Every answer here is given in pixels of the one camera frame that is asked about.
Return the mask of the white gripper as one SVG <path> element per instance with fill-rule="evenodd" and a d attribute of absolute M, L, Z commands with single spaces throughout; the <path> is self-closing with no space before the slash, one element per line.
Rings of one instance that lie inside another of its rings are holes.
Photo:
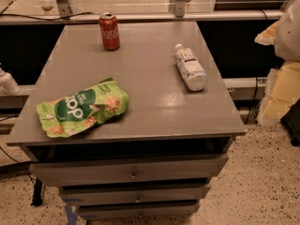
<path fill-rule="evenodd" d="M 275 44 L 278 22 L 272 23 L 254 41 L 268 46 Z M 273 126 L 300 99 L 300 63 L 285 62 L 280 69 L 272 68 L 267 76 L 264 97 L 259 107 L 257 122 Z"/>

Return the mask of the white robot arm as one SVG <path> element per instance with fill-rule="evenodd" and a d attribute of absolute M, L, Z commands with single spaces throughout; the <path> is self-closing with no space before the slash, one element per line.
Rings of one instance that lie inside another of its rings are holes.
<path fill-rule="evenodd" d="M 272 126 L 300 99 L 300 0 L 293 0 L 281 18 L 254 41 L 273 45 L 275 55 L 284 60 L 280 69 L 272 68 L 268 74 L 257 115 L 261 126 Z"/>

